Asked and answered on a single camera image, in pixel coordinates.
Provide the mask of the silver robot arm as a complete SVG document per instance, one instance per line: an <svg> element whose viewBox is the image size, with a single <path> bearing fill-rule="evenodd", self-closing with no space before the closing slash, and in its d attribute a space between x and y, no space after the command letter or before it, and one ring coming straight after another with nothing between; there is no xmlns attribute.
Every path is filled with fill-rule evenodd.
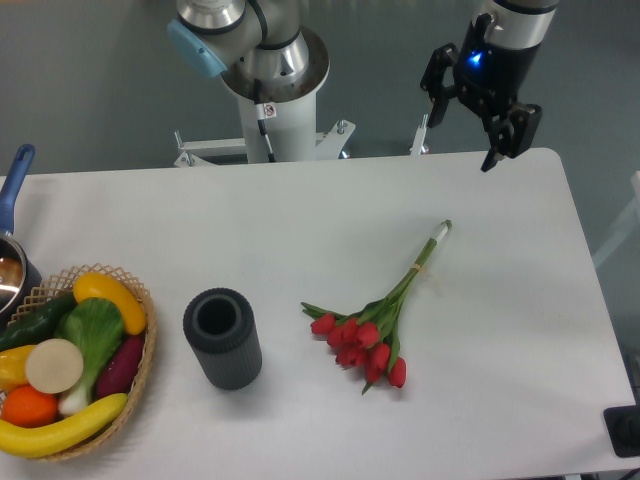
<svg viewBox="0 0 640 480"><path fill-rule="evenodd" d="M430 111L411 153L427 152L428 130L452 100L482 122L489 148L482 170L527 151L542 117L519 89L556 12L553 1L484 1L461 46L436 49L420 81ZM220 78L236 97L251 163L337 159L353 132L339 121L316 129L316 95L330 67L318 35L300 22L295 1L180 1L168 36L200 75Z"/></svg>

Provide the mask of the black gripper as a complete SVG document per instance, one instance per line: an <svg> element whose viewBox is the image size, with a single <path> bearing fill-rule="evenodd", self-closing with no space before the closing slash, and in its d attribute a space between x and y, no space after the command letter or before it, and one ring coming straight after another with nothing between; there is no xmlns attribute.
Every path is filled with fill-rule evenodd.
<svg viewBox="0 0 640 480"><path fill-rule="evenodd" d="M448 43L430 57L420 81L431 102L427 127L438 126L449 101L458 96L463 105L481 115L488 134L490 147L482 172L531 147L542 108L516 101L540 44L539 12L480 11L470 22L460 52ZM453 68L455 86L444 84L449 68Z"/></svg>

